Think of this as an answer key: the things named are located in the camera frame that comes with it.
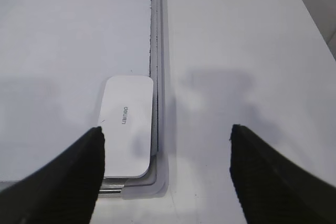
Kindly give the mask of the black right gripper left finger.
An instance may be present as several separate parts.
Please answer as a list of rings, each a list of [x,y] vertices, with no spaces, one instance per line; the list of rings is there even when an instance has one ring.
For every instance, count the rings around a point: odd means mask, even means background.
[[[1,191],[1,223],[89,223],[105,168],[104,134],[93,127],[59,156]]]

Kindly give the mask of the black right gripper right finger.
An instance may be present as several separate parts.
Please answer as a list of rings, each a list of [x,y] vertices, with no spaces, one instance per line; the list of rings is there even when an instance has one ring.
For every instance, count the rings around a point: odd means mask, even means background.
[[[230,176],[247,223],[335,223],[335,187],[234,124]]]

